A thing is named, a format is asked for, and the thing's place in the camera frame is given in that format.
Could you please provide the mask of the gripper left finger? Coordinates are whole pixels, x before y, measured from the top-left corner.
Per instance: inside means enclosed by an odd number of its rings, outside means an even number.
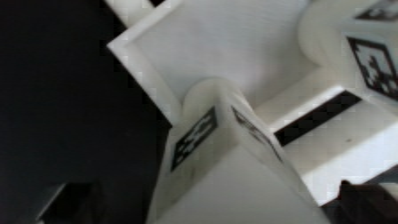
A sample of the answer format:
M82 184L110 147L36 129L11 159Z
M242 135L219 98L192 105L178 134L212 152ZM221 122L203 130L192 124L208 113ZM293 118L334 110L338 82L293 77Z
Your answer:
M64 183L36 215L36 224L107 224L107 200L98 182Z

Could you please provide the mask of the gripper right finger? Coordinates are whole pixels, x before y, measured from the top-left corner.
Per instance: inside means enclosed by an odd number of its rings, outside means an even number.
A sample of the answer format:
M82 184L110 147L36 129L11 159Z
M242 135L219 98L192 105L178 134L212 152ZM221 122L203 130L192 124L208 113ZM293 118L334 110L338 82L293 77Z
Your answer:
M377 184L352 184L343 180L324 212L331 224L398 224L398 200Z

